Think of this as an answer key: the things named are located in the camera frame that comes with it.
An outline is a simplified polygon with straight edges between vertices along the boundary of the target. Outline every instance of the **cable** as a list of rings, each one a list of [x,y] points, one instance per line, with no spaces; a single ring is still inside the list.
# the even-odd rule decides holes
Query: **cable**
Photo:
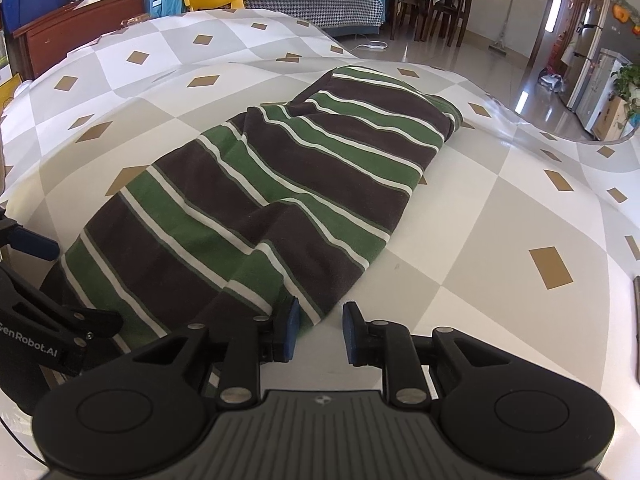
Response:
[[[47,467],[47,464],[44,462],[44,460],[42,460],[41,458],[39,458],[36,455],[34,455],[31,451],[29,451],[27,449],[27,447],[20,441],[20,439],[14,435],[14,432],[11,431],[11,429],[7,426],[6,422],[4,420],[2,420],[1,416],[0,416],[0,422],[2,423],[4,428],[7,430],[7,433],[9,433],[11,435],[11,438],[14,439],[18,443],[18,446],[20,446],[23,450],[25,450],[34,460],[37,460],[43,466]]]
[[[360,44],[358,46],[353,47],[352,50],[356,50],[357,48],[360,48],[361,46],[363,46],[364,48],[372,48],[374,50],[385,50],[388,45],[384,42],[384,41],[373,41],[370,40],[369,43],[363,43]]]

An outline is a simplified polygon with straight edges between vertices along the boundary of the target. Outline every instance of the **houndstooth bedspread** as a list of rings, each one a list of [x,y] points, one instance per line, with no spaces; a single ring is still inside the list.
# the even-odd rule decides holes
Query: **houndstooth bedspread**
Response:
[[[269,9],[319,28],[371,26],[384,22],[380,0],[244,0],[247,9]]]

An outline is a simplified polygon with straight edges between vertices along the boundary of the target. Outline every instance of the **white cable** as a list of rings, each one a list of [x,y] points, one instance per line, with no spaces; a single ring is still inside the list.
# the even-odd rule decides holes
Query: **white cable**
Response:
[[[369,43],[363,43],[360,44],[358,46],[353,47],[353,50],[356,50],[357,48],[360,47],[364,47],[364,48],[371,48],[373,50],[385,50],[388,45],[384,42],[384,41],[369,41]]]

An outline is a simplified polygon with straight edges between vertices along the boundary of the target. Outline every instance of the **doorway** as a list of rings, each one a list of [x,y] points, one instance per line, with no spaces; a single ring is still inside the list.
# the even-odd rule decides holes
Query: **doorway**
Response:
[[[590,0],[548,0],[525,77],[543,72],[564,76],[577,29],[588,19]]]

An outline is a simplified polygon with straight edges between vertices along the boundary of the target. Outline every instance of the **orange decoration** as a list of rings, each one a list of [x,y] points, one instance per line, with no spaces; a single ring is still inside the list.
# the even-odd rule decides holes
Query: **orange decoration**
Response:
[[[620,23],[626,23],[629,21],[631,14],[624,7],[615,4],[613,6],[613,15]]]

